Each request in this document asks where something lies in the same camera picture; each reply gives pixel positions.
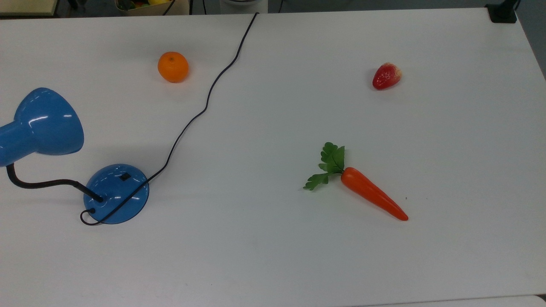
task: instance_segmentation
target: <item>orange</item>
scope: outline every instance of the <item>orange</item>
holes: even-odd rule
[[[189,65],[186,58],[178,52],[165,52],[157,62],[160,75],[169,82],[180,82],[188,75]]]

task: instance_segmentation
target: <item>lamp shade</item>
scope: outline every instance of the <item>lamp shade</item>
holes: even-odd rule
[[[0,167],[38,152],[66,155],[84,145],[84,130],[74,109],[58,93],[37,88],[15,112],[14,121],[0,127]]]

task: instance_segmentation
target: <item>artificial strawberry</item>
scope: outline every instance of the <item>artificial strawberry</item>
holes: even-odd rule
[[[373,76],[373,86],[378,90],[384,90],[400,81],[402,71],[395,64],[385,63],[379,67],[375,76]]]

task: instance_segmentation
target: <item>floor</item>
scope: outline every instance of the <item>floor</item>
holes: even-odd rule
[[[119,16],[115,0],[77,0],[73,9],[68,0],[59,0],[58,17],[109,17]],[[193,14],[220,14],[221,0],[195,0]],[[488,3],[498,4],[502,0],[268,0],[269,13],[309,12],[309,11],[347,11],[347,10],[392,10],[392,9],[432,9],[432,8],[482,8]],[[546,1],[522,0],[518,17],[527,35],[535,57],[546,76]]]

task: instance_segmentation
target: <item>blue desk lamp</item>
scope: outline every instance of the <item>blue desk lamp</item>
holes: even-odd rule
[[[127,164],[113,164],[99,170],[87,186],[68,179],[28,183],[15,175],[14,162],[33,152],[67,155],[79,151],[83,145],[84,130],[70,104],[53,90],[37,88],[23,99],[14,121],[0,127],[0,167],[7,168],[9,179],[18,187],[74,186],[84,193],[86,212],[98,222],[117,224],[137,215],[148,200],[150,187],[146,183],[120,206],[146,181],[139,169]]]

